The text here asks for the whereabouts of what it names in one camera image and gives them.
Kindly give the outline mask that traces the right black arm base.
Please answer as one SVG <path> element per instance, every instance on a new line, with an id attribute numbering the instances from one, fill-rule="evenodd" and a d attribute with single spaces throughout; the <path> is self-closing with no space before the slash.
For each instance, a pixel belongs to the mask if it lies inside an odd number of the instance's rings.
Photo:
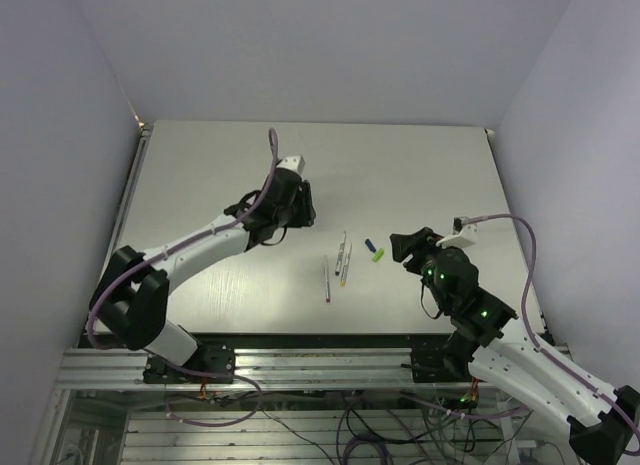
<path id="1" fill-rule="evenodd" d="M 479 345 L 455 331 L 450 335 L 412 336 L 409 361 L 401 367 L 415 383 L 469 382 L 469 364 Z"/>

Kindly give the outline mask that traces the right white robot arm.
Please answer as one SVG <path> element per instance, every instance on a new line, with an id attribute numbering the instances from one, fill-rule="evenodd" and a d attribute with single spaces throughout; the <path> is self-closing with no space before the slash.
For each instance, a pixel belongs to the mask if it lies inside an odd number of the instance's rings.
<path id="1" fill-rule="evenodd" d="M 587 372 L 537 333 L 513 308 L 479 284 L 464 252 L 470 240 L 428 227 L 390 237 L 392 257 L 420 277 L 455 330 L 440 360 L 459 381 L 469 374 L 539 413 L 588 464 L 616 464 L 635 438 L 639 393 Z"/>

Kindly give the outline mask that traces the pink marker pen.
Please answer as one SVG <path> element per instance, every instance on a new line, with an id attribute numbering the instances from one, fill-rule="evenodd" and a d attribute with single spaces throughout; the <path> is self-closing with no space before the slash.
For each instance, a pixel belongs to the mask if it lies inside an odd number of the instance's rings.
<path id="1" fill-rule="evenodd" d="M 331 303 L 331 288 L 330 288 L 330 270 L 329 270 L 329 262 L 328 257 L 324 256 L 324 293 L 325 293 L 325 302 Z"/>

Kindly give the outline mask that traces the blue pen cap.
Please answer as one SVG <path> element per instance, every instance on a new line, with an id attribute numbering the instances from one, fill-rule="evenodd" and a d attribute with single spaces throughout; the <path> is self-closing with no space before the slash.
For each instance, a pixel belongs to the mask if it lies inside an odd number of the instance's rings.
<path id="1" fill-rule="evenodd" d="M 365 245 L 372 253 L 375 253 L 377 251 L 375 245 L 370 239 L 365 239 Z"/>

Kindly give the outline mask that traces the orange marker pen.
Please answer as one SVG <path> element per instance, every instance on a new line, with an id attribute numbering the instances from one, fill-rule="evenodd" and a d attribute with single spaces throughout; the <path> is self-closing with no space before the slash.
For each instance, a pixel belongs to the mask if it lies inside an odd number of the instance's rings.
<path id="1" fill-rule="evenodd" d="M 352 255 L 352 243 L 349 244 L 349 248 L 345 254 L 344 257 L 344 263 L 342 266 L 342 270 L 341 270 L 341 275 L 340 275 L 340 285 L 342 287 L 346 286 L 347 283 L 347 279 L 348 279 L 348 272 L 349 272 L 349 267 L 350 267 L 350 262 L 351 262 L 351 255 Z"/>

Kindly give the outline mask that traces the aluminium table edge rail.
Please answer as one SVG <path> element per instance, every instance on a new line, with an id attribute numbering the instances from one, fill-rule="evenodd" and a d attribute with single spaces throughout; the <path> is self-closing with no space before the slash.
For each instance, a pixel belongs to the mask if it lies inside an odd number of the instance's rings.
<path id="1" fill-rule="evenodd" d="M 135 193 L 135 188 L 136 188 L 136 184 L 140 174 L 140 170 L 144 162 L 146 151 L 148 149 L 148 146 L 151 140 L 153 129 L 154 129 L 154 123 L 146 123 L 141 128 L 138 142 L 134 150 L 134 155 L 131 160 L 129 170 L 127 172 L 126 181 L 123 186 L 122 193 L 120 195 L 120 199 L 118 202 L 114 224 L 112 227 L 112 233 L 111 233 L 109 244 L 107 247 L 106 257 L 104 259 L 100 277 L 98 278 L 97 283 L 100 283 L 102 276 L 104 275 L 104 272 L 107 269 L 109 260 L 113 252 L 116 250 L 117 245 L 120 242 L 120 239 L 123 233 L 123 228 L 126 223 L 126 218 L 131 206 L 131 201 Z"/>

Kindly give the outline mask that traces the light green pen cap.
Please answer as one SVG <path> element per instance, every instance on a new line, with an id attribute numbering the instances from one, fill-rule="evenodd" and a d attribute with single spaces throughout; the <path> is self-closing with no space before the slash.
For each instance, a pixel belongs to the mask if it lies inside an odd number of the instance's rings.
<path id="1" fill-rule="evenodd" d="M 372 261 L 373 262 L 378 262 L 384 255 L 384 250 L 383 249 L 379 249 L 374 253 L 374 256 L 372 257 Z"/>

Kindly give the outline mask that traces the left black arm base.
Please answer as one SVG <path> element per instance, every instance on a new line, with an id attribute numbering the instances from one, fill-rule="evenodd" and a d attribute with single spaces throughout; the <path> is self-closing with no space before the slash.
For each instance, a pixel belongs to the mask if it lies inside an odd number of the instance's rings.
<path id="1" fill-rule="evenodd" d="M 200 346 L 194 356 L 182 365 L 159 355 L 152 355 L 143 370 L 143 382 L 160 385 L 195 384 L 203 381 L 230 384 L 235 365 L 235 353 L 226 346 Z"/>

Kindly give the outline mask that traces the aluminium frame rail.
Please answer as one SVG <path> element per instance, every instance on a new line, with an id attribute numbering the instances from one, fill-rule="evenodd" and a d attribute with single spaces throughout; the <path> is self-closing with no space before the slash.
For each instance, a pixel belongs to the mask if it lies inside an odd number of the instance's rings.
<path id="1" fill-rule="evenodd" d="M 408 348 L 238 349 L 235 373 L 267 390 L 464 388 L 470 380 L 430 371 L 416 382 Z M 201 381 L 151 384 L 143 378 L 148 356 L 127 350 L 71 349 L 54 385 L 72 391 L 196 391 Z"/>

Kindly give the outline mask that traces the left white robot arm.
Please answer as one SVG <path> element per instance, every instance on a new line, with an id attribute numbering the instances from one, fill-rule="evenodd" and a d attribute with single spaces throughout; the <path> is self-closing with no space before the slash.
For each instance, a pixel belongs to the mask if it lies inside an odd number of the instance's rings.
<path id="1" fill-rule="evenodd" d="M 164 358 L 182 382 L 196 380 L 204 368 L 203 347 L 168 320 L 170 295 L 210 266 L 265 244 L 278 230 L 312 226 L 315 210 L 303 169 L 302 157 L 285 157 L 262 190 L 247 194 L 193 234 L 142 252 L 130 246 L 116 250 L 90 302 L 91 344 L 101 345 L 95 336 L 95 324 L 101 322 L 127 349 Z"/>

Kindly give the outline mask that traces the white marker pen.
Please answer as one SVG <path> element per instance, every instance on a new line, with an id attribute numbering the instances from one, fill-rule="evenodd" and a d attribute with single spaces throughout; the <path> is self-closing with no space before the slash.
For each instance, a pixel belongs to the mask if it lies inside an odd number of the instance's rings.
<path id="1" fill-rule="evenodd" d="M 346 246 L 346 238 L 347 238 L 347 233 L 346 230 L 343 231 L 342 234 L 342 240 L 339 244 L 338 247 L 338 252 L 337 252 L 337 256 L 336 256 L 336 263 L 335 263 L 335 268 L 334 268 L 334 275 L 340 276 L 341 271 L 342 271 L 342 267 L 343 267 L 343 263 L 344 263 L 344 253 L 345 253 L 345 246 Z"/>

